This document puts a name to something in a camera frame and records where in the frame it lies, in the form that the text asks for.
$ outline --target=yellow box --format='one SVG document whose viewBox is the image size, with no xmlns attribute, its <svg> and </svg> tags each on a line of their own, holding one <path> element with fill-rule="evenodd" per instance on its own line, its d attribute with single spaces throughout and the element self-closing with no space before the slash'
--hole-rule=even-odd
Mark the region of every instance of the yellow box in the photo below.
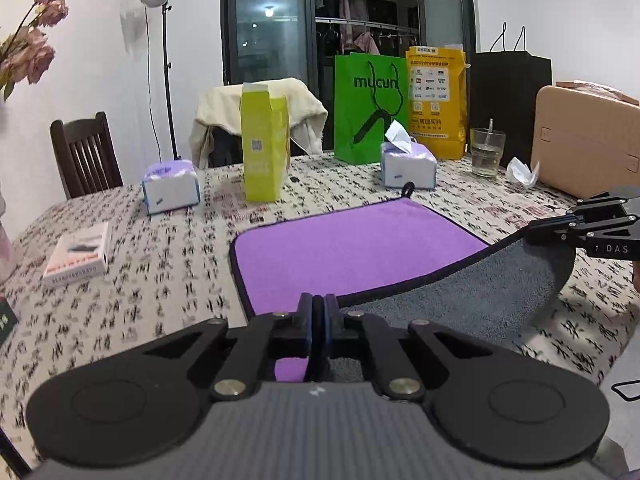
<svg viewBox="0 0 640 480">
<path fill-rule="evenodd" d="M 240 101 L 244 192 L 248 202 L 276 202 L 289 171 L 289 109 L 265 84 L 245 83 Z"/>
<path fill-rule="evenodd" d="M 466 61 L 455 48 L 412 46 L 409 133 L 436 158 L 458 160 L 466 145 Z"/>
</svg>

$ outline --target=beige case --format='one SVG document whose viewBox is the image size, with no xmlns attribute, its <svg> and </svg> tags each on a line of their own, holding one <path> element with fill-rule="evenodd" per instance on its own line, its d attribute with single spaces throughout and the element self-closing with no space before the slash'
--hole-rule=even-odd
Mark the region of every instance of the beige case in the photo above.
<svg viewBox="0 0 640 480">
<path fill-rule="evenodd" d="M 578 198 L 640 187 L 640 107 L 545 86 L 536 100 L 532 168 L 540 181 Z"/>
</svg>

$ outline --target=pink vase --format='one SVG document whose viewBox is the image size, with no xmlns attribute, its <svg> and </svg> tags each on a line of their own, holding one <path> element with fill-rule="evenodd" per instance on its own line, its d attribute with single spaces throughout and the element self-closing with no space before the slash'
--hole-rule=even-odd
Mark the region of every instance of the pink vase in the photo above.
<svg viewBox="0 0 640 480">
<path fill-rule="evenodd" d="M 17 260 L 14 246 L 0 223 L 0 285 L 14 273 Z"/>
</svg>

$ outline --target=white tissue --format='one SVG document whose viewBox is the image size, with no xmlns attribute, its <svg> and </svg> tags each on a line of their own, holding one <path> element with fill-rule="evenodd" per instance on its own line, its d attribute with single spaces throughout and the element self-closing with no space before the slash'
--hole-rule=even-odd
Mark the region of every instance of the white tissue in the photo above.
<svg viewBox="0 0 640 480">
<path fill-rule="evenodd" d="M 389 129 L 386 131 L 385 137 L 391 142 L 398 150 L 402 150 L 405 153 L 411 153 L 411 137 L 404 129 L 404 126 L 398 121 L 393 121 Z"/>
<path fill-rule="evenodd" d="M 536 168 L 531 173 L 529 167 L 519 159 L 513 157 L 507 166 L 507 180 L 513 184 L 522 184 L 525 189 L 534 187 L 538 181 L 540 174 L 540 162 L 536 164 Z"/>
</svg>

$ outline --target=silver bolt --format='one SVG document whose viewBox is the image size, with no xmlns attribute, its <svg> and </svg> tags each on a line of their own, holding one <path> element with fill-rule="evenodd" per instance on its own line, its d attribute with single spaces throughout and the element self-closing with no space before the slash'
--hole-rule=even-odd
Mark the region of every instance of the silver bolt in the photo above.
<svg viewBox="0 0 640 480">
<path fill-rule="evenodd" d="M 413 395 L 420 391 L 420 383 L 415 379 L 394 379 L 389 383 L 391 391 L 400 395 Z"/>
<path fill-rule="evenodd" d="M 235 397 L 246 390 L 246 384 L 236 379 L 225 379 L 213 387 L 216 393 L 226 397 Z"/>
</svg>

